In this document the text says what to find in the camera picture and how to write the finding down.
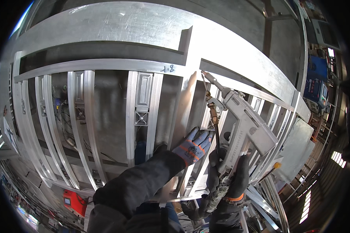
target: welding cable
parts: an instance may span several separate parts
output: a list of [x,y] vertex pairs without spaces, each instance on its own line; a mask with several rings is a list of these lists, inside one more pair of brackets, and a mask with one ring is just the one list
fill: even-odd
[[214,129],[215,129],[215,141],[216,141],[216,154],[219,154],[220,144],[219,144],[219,129],[218,129],[218,124],[215,124],[215,125],[214,125]]

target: laser welding gun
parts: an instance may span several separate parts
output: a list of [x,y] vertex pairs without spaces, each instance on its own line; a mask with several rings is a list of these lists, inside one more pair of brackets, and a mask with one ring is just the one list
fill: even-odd
[[215,98],[212,99],[215,105],[227,108],[237,120],[232,129],[227,154],[218,168],[220,174],[219,185],[215,192],[209,193],[207,197],[209,202],[206,212],[211,213],[227,194],[238,159],[247,153],[250,143],[253,143],[257,151],[263,156],[278,143],[278,140],[260,115],[243,99],[244,94],[242,92],[225,88],[210,73],[204,71],[202,73],[222,93],[222,102]]

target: blue knit glove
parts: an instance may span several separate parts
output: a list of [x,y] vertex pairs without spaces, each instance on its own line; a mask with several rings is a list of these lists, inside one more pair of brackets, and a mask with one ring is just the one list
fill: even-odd
[[173,152],[185,161],[185,166],[187,167],[205,155],[211,146],[212,138],[212,131],[199,130],[198,127],[195,127],[182,144],[173,149]]

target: blue machine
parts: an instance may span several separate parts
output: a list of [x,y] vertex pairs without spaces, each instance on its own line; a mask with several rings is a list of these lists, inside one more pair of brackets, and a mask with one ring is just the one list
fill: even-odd
[[326,59],[309,56],[303,97],[317,103],[319,112],[325,108],[327,101],[327,68]]

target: hand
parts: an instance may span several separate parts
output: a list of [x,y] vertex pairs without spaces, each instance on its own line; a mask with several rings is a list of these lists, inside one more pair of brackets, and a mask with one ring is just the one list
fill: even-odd
[[197,162],[211,146],[212,131],[192,129],[180,146],[173,149],[173,152],[185,161],[185,166]]
[[[210,153],[209,156],[209,172],[206,181],[207,188],[210,192],[214,192],[219,185],[218,167],[220,165],[220,159],[224,159],[227,150],[223,147],[220,148],[219,154],[216,150]],[[225,198],[229,201],[240,201],[244,198],[244,191],[249,184],[249,159],[250,152],[247,155],[241,156],[236,167],[236,173],[233,176],[233,181],[229,186],[228,193]]]

